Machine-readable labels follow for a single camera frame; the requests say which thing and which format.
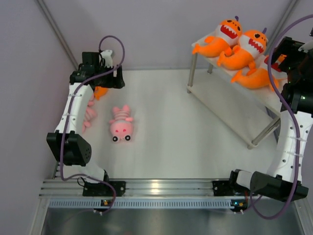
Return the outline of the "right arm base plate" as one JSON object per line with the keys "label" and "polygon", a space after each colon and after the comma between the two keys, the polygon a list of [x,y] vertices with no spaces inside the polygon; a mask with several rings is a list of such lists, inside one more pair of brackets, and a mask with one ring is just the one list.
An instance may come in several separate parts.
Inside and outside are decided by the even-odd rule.
{"label": "right arm base plate", "polygon": [[250,190],[243,186],[232,185],[229,180],[218,180],[212,182],[214,196],[246,196]]}

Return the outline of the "orange shark plush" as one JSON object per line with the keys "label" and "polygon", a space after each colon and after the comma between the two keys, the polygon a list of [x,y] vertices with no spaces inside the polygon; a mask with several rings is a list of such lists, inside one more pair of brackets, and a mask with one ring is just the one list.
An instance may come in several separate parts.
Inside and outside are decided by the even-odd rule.
{"label": "orange shark plush", "polygon": [[239,17],[223,20],[216,27],[214,34],[205,38],[206,45],[196,43],[192,54],[200,54],[204,57],[218,57],[222,52],[227,56],[232,54],[232,48],[237,45],[243,33]]}
{"label": "orange shark plush", "polygon": [[[279,65],[284,61],[286,55],[281,54],[276,62],[271,65],[271,74],[273,82],[279,88],[279,82],[287,79],[287,73],[283,72]],[[259,67],[252,69],[243,75],[243,70],[239,70],[231,79],[231,83],[237,82],[241,86],[248,89],[259,89],[269,86],[271,91],[274,91],[268,74],[268,55],[260,63]]]}
{"label": "orange shark plush", "polygon": [[262,55],[266,48],[268,39],[266,36],[267,28],[262,31],[248,30],[244,32],[238,40],[237,45],[232,49],[232,54],[226,56],[222,52],[217,60],[217,66],[227,70],[240,70],[248,66],[250,70],[256,68],[255,60]]}
{"label": "orange shark plush", "polygon": [[94,98],[96,100],[100,100],[100,98],[104,96],[108,92],[108,90],[109,90],[108,88],[103,88],[100,86],[95,87]]}

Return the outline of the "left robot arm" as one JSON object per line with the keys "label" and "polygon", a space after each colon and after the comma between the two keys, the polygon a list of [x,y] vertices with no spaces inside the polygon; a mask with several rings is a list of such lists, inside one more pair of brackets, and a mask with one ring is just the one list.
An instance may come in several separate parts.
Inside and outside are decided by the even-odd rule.
{"label": "left robot arm", "polygon": [[113,51],[109,49],[82,53],[82,63],[69,77],[67,102],[60,122],[46,137],[59,163],[61,179],[82,177],[94,183],[93,189],[102,196],[111,189],[108,174],[92,159],[92,148],[83,138],[83,132],[95,114],[91,107],[95,90],[125,86],[122,66],[114,66],[112,58]]}

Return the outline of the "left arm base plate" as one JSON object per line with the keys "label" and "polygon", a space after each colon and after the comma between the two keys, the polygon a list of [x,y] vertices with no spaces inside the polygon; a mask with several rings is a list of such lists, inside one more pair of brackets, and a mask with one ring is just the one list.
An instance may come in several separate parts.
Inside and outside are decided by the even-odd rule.
{"label": "left arm base plate", "polygon": [[[126,191],[125,181],[110,181],[109,184],[115,189],[117,197],[124,195]],[[113,190],[102,183],[85,182],[83,188],[82,195],[85,197],[113,196]]]}

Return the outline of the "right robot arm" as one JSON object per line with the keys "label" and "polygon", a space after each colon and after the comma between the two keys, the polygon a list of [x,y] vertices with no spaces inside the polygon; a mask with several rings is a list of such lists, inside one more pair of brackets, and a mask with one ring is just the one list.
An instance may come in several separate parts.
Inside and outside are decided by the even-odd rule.
{"label": "right robot arm", "polygon": [[303,199],[309,189],[302,185],[301,163],[313,126],[313,44],[284,37],[271,60],[285,55],[279,69],[287,74],[283,86],[280,135],[277,156],[267,173],[237,169],[230,174],[228,188],[233,194],[247,190],[287,202]]}

